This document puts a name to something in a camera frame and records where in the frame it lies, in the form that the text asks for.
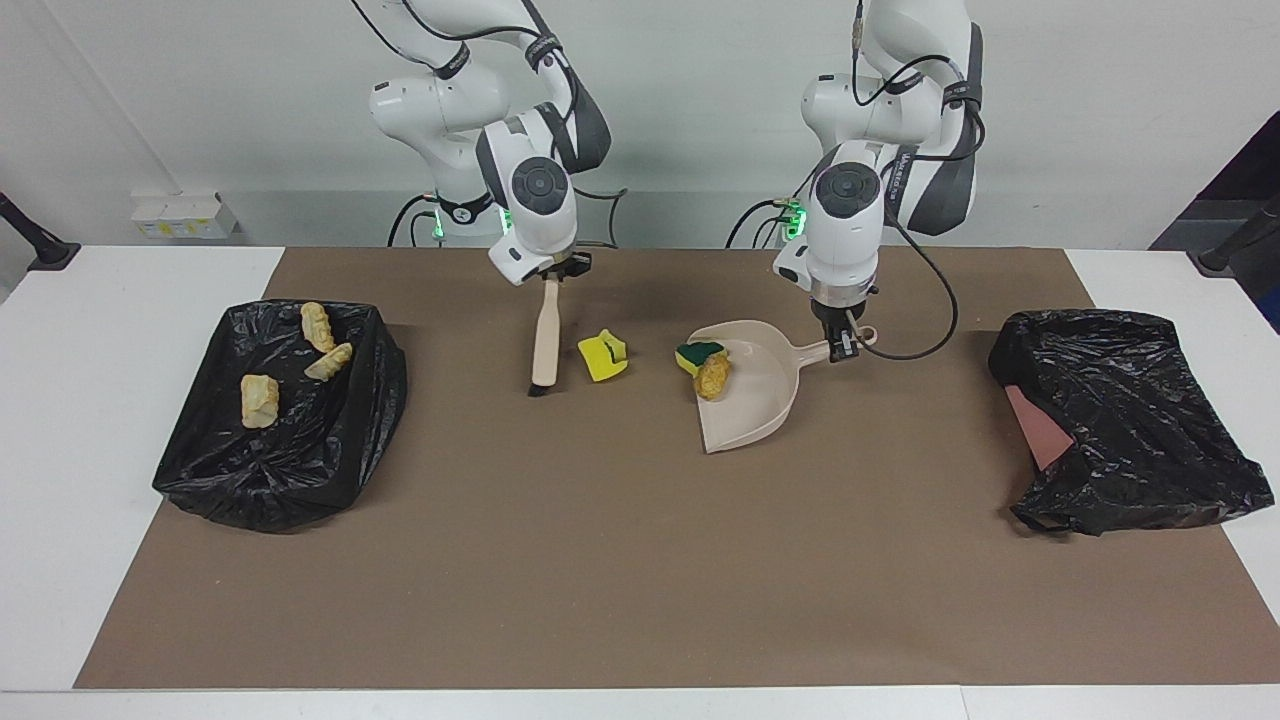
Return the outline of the beige brush with black bristles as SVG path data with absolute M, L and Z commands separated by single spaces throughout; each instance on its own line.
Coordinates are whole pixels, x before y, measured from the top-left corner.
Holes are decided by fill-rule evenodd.
M 561 283 L 543 282 L 541 306 L 535 324 L 531 380 L 527 395 L 541 397 L 556 386 L 561 355 Z

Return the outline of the beige plastic dustpan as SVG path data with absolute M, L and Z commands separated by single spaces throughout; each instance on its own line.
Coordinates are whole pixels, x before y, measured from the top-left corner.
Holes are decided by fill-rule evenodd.
M 829 360 L 827 341 L 796 346 L 777 327 L 753 319 L 708 325 L 687 340 L 722 345 L 731 363 L 724 392 L 698 400 L 707 454 L 751 445 L 780 429 L 797 396 L 801 369 Z

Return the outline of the large yellow sponge piece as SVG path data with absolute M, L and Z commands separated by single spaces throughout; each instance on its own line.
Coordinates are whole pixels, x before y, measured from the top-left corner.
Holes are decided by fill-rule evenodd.
M 622 363 L 609 363 L 609 357 L 605 354 L 605 348 L 602 346 L 602 342 L 598 340 L 598 334 L 590 338 L 580 340 L 577 342 L 577 350 L 586 363 L 588 373 L 593 382 L 600 383 L 609 380 L 628 368 L 628 357 Z

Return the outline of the pale bread chunk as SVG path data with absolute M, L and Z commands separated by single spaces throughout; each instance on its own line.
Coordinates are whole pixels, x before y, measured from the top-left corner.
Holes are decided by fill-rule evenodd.
M 271 427 L 279 418 L 279 384 L 270 375 L 247 374 L 239 383 L 241 423 L 246 429 Z

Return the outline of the black bag lining pink bin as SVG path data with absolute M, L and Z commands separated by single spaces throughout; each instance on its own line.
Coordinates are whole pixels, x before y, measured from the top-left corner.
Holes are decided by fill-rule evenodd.
M 1011 514 L 1038 532 L 1212 527 L 1276 503 L 1262 466 L 1221 423 L 1176 327 L 1148 313 L 1011 315 L 988 369 L 1066 446 L 1038 462 Z

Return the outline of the black trash bag bin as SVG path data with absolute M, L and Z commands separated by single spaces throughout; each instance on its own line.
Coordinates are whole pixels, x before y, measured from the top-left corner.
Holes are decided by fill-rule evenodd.
M 155 471 L 152 486 L 178 509 L 228 527 L 284 532 L 351 507 L 370 482 L 406 410 L 404 352 L 376 307 L 325 302 L 335 337 L 355 347 L 330 380 L 305 368 L 300 300 L 228 307 Z M 276 421 L 241 423 L 241 379 L 278 380 Z

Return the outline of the brown paper table mat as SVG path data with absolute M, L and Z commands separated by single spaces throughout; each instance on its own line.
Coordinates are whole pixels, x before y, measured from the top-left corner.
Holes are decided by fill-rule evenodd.
M 803 373 L 767 439 L 707 455 L 675 346 L 819 338 L 750 251 L 604 252 L 563 295 L 631 366 L 525 384 L 540 295 L 465 250 L 291 249 L 269 299 L 380 309 L 408 404 L 348 511 L 292 534 L 164 503 L 76 684 L 92 689 L 1280 683 L 1280 626 L 1219 528 L 1028 530 L 1033 464 L 987 356 L 1085 307 L 1064 252 L 936 249 L 959 336 Z

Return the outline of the black stand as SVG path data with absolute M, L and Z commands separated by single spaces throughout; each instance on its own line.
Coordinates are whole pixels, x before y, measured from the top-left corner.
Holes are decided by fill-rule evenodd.
M 27 217 L 3 191 L 0 191 L 0 218 L 3 218 L 35 251 L 29 272 L 60 272 L 65 269 L 82 245 L 60 240 L 40 223 Z
M 1280 192 L 1276 192 L 1243 225 L 1217 246 L 1192 255 L 1197 270 L 1204 277 L 1233 277 L 1231 259 L 1239 252 L 1280 234 Z

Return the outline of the white wall box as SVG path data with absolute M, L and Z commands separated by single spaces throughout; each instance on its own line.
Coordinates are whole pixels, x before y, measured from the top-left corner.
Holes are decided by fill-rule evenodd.
M 239 222 L 220 193 L 134 195 L 131 219 L 146 240 L 229 240 Z

